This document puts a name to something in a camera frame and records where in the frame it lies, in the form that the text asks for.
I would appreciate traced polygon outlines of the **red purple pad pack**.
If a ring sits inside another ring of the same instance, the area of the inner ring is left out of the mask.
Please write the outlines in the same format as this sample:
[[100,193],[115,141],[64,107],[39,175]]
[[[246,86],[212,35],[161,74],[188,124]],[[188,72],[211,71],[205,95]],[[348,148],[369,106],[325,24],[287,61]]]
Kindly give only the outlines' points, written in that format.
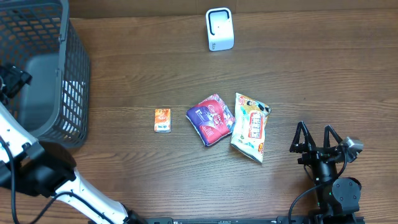
[[213,94],[186,112],[202,142],[212,146],[233,132],[236,118],[218,94]]

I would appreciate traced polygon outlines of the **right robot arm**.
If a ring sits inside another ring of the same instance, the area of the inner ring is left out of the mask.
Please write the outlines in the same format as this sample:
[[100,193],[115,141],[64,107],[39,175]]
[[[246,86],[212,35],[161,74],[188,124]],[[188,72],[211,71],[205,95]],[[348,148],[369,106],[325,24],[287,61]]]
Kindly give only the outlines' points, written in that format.
[[[299,122],[290,152],[301,155],[297,162],[304,169],[314,186],[301,193],[291,204],[287,223],[364,223],[364,218],[355,216],[359,211],[362,185],[353,177],[342,177],[349,163],[354,162],[363,151],[364,144],[357,138],[341,138],[332,126],[325,126],[323,146],[315,144],[303,121]],[[317,210],[308,215],[292,216],[296,203],[304,196],[315,192]]]

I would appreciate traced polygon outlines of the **orange small box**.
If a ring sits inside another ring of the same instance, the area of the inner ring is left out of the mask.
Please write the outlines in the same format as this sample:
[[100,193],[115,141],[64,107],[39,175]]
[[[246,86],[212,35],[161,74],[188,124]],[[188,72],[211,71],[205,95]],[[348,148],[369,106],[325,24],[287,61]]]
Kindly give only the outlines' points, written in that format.
[[170,133],[171,132],[171,109],[170,108],[155,109],[154,131],[156,133]]

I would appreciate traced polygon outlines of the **yellow snack bag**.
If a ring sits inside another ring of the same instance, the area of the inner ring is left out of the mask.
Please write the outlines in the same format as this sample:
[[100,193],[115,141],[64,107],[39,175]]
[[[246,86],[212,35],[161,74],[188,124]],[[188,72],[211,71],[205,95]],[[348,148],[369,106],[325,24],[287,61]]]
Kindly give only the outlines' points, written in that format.
[[259,163],[264,158],[266,124],[271,111],[267,104],[236,93],[236,124],[231,135],[231,145]]

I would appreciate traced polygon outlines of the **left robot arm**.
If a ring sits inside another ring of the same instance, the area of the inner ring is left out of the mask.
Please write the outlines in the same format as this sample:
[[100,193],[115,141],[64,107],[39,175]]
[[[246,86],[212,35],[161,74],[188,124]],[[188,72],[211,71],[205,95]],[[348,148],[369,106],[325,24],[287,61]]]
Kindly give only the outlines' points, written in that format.
[[87,216],[91,223],[145,223],[136,212],[105,196],[85,180],[64,147],[39,141],[10,114],[5,105],[31,79],[29,73],[10,63],[1,66],[1,187],[11,191],[14,223],[19,221],[16,193],[50,199],[34,223],[57,200]]

